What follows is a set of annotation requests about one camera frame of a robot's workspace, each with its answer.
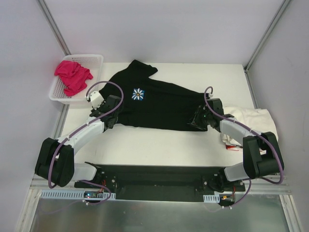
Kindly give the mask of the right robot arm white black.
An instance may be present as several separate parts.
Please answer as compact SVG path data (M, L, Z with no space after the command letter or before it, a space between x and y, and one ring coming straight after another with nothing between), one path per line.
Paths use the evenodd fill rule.
M189 124L207 131L208 126L229 135L242 146L241 163L221 168L216 176L208 180L208 187L217 192L227 191L238 181L267 178L279 174L283 182L284 163L277 138L272 132L257 132L239 122L234 116L225 114L220 99L208 99L205 105L197 108Z

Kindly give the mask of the black t shirt daisy logo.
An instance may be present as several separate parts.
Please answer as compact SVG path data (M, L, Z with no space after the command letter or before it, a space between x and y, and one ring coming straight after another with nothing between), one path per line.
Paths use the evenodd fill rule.
M117 72L99 92L103 98L124 96L118 123L173 131L199 131L190 124L204 94L151 79L158 69L138 60Z

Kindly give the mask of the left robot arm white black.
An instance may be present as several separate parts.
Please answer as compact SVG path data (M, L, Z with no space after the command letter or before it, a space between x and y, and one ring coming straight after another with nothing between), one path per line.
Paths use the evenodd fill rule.
M35 174L49 180L51 187L64 187L70 181L81 180L91 188L99 187L102 169L90 162L76 163L74 156L98 135L113 128L122 108L122 99L110 95L99 108L91 110L81 127L57 139L46 138L39 152Z

